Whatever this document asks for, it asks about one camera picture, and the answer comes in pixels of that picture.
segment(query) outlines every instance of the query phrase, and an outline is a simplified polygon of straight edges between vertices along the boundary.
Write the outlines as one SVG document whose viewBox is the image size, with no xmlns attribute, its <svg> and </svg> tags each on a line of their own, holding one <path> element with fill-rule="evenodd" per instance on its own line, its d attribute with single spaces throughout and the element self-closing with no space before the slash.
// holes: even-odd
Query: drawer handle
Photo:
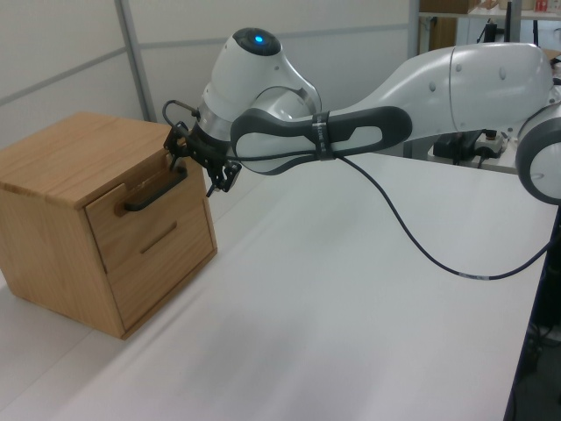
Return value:
<svg viewBox="0 0 561 421">
<path fill-rule="evenodd" d="M 131 203 L 125 202 L 123 203 L 124 209 L 129 212 L 138 212 L 142 211 L 146 208 L 149 204 L 155 202 L 160 197 L 164 196 L 169 190 L 175 187 L 177 184 L 182 182 L 187 178 L 187 169 L 184 167 L 178 167 L 176 169 L 177 177 L 175 177 L 171 182 L 163 186 L 161 189 L 158 189 L 155 193 L 150 195 L 149 197 L 145 198 L 141 202 L 138 203 Z"/>
</svg>

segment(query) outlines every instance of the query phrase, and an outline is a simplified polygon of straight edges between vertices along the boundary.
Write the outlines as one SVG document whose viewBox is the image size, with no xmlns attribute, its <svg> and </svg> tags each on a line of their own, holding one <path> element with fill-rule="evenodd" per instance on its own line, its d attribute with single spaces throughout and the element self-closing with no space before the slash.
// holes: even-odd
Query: wooden cabinet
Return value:
<svg viewBox="0 0 561 421">
<path fill-rule="evenodd" d="M 170 173 L 168 131 L 79 113 L 0 151 L 14 295 L 125 338 L 193 279 L 217 244 L 202 169 Z"/>
<path fill-rule="evenodd" d="M 481 0 L 420 0 L 419 11 L 467 14 L 479 3 Z"/>
</svg>

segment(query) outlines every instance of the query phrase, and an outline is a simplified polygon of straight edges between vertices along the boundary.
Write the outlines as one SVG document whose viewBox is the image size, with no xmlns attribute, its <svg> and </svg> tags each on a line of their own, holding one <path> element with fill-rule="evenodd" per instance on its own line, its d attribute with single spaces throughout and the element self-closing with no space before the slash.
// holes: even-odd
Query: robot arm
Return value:
<svg viewBox="0 0 561 421">
<path fill-rule="evenodd" d="M 419 55 L 364 100 L 321 112 L 316 89 L 290 65 L 281 43 L 246 28 L 228 39 L 217 59 L 197 123 L 181 131 L 195 149 L 182 156 L 211 148 L 207 158 L 220 161 L 221 153 L 220 165 L 238 160 L 251 171 L 277 175 L 304 162 L 494 128 L 518 134 L 516 166 L 526 189 L 561 204 L 559 99 L 539 48 L 486 44 Z M 216 169 L 209 174 L 216 178 Z"/>
</svg>

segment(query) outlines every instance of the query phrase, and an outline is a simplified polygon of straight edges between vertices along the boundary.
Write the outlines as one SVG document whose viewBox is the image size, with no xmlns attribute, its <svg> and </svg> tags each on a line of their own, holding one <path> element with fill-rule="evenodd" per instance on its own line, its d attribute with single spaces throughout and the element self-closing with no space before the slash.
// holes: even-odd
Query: drawer front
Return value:
<svg viewBox="0 0 561 421">
<path fill-rule="evenodd" d="M 205 195 L 202 170 L 196 163 L 187 160 L 186 180 L 179 182 L 143 210 L 124 210 L 125 203 L 136 203 L 139 194 L 151 194 L 152 190 L 176 176 L 169 174 L 162 157 L 156 158 L 151 165 L 143 166 L 139 171 L 142 174 L 132 174 L 129 177 L 131 182 L 119 184 L 86 206 L 91 229 L 108 274 L 129 259 L 148 251 L 175 230 L 172 227 L 179 224 L 179 219 L 186 213 L 202 206 Z"/>
<path fill-rule="evenodd" d="M 203 199 L 168 229 L 160 241 L 107 275 L 125 329 L 215 250 Z"/>
<path fill-rule="evenodd" d="M 142 210 L 124 210 L 168 177 L 161 158 L 86 207 L 125 329 L 216 250 L 202 169 L 191 160 L 187 179 Z"/>
</svg>

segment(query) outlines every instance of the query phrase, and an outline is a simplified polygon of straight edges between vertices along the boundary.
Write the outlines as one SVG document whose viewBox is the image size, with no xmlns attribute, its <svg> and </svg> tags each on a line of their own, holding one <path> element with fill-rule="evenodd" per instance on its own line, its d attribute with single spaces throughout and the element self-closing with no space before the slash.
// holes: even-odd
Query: table surface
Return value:
<svg viewBox="0 0 561 421">
<path fill-rule="evenodd" d="M 550 237 L 557 208 L 514 175 L 352 159 L 460 271 L 505 272 Z M 543 259 L 458 278 L 342 162 L 248 174 L 218 200 L 218 256 L 125 342 L 2 283 L 0 419 L 502 420 Z"/>
</svg>

